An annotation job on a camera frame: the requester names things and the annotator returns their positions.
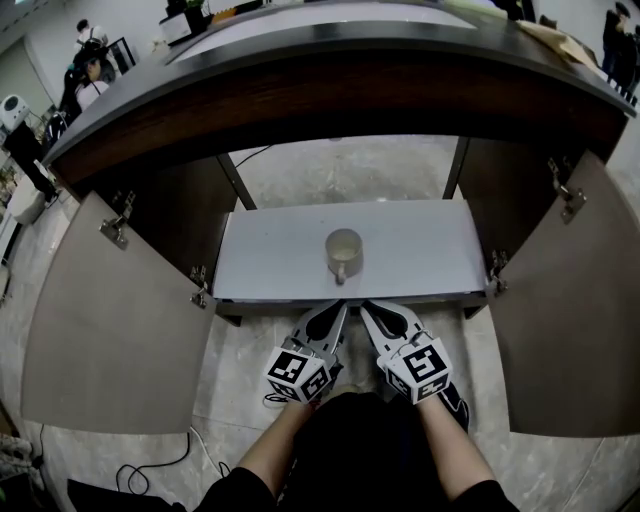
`white cube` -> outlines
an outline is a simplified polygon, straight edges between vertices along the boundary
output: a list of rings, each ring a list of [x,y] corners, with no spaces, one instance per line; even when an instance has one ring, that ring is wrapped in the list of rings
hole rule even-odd
[[[449,386],[451,361],[440,338],[409,347],[384,362],[387,382],[413,404]]]
[[[276,393],[303,404],[308,404],[331,380],[324,359],[280,347],[271,352],[263,375]]]

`marble floor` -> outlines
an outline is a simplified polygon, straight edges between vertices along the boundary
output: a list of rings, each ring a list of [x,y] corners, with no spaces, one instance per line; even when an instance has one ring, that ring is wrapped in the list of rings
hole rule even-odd
[[[640,211],[637,124],[625,133],[611,161],[612,172]],[[439,198],[451,165],[451,137],[366,137],[275,146],[244,163],[239,172],[261,208],[380,199]],[[253,150],[232,155],[238,163]],[[29,323],[52,255],[77,204],[63,196],[37,222],[22,230],[10,258],[13,278],[0,308],[0,399],[23,435],[40,450],[40,425],[19,416],[20,380]],[[430,305],[418,310],[424,324],[446,344],[454,381],[472,411],[471,434],[505,492],[523,511],[614,511],[640,482],[640,437],[562,439],[509,432],[506,395],[495,332],[488,310],[470,321],[461,311]],[[235,328],[212,325],[193,411],[217,463],[233,467],[278,411],[266,408],[260,379],[272,347],[295,318],[245,319]],[[343,383],[378,389],[379,374],[364,329],[349,326],[340,348]],[[46,427],[45,476],[60,507],[72,511],[66,480],[115,489],[124,463],[159,463],[178,458],[185,435],[121,436]],[[149,493],[193,510],[217,478],[201,446],[176,466],[150,469]],[[135,480],[136,489],[140,482]]]

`open cabinet door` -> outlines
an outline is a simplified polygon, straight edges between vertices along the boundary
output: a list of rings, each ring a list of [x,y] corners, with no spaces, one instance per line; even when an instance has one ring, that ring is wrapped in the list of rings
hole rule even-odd
[[[186,432],[214,304],[130,227],[123,250],[99,228],[97,194],[54,256],[29,332],[22,416],[93,432]]]
[[[487,293],[511,430],[570,437],[640,432],[640,231],[602,162],[585,153]]]

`white cup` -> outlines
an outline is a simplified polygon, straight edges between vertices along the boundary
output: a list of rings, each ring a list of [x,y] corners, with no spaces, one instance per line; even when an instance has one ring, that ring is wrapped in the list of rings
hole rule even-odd
[[[324,243],[327,265],[336,275],[336,283],[344,284],[347,278],[362,270],[362,238],[353,229],[337,229]]]

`forearm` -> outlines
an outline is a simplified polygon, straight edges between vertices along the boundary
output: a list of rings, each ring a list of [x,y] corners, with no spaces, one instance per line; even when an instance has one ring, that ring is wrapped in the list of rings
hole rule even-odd
[[[238,464],[238,467],[258,476],[275,497],[280,493],[289,471],[293,436],[312,413],[309,405],[289,402]]]
[[[485,480],[495,480],[484,457],[437,396],[418,405],[438,478],[453,501],[464,491]]]

